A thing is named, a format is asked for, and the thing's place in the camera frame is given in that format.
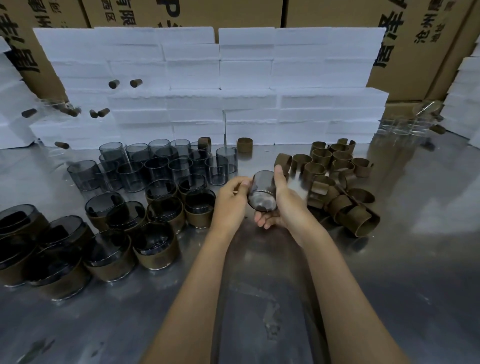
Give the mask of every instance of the stainless steel tabletop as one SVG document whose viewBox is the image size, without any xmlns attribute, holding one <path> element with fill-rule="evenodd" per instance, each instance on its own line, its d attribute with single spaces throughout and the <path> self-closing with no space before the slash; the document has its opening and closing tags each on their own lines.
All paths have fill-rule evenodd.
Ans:
<svg viewBox="0 0 480 364">
<path fill-rule="evenodd" d="M 480 150 L 454 134 L 428 148 L 378 135 L 355 157 L 375 163 L 357 184 L 375 194 L 382 217 L 368 238 L 318 216 L 400 346 L 418 363 L 480 362 Z M 256 146 L 239 173 L 271 169 L 279 152 L 309 145 Z M 96 159 L 97 151 L 74 158 Z M 30 203 L 49 220 L 79 215 L 86 199 L 38 146 L 0 151 L 0 209 Z M 303 196 L 298 175 L 289 185 Z M 143 192 L 125 194 L 146 204 Z M 245 219 L 228 251 L 217 309 L 214 361 L 321 363 L 318 303 L 300 248 L 280 228 Z M 92 280 L 59 303 L 35 289 L 0 289 L 1 363 L 136 363 L 175 298 L 205 230 L 180 233 L 181 257 L 152 273 L 137 267 L 111 284 Z"/>
</svg>

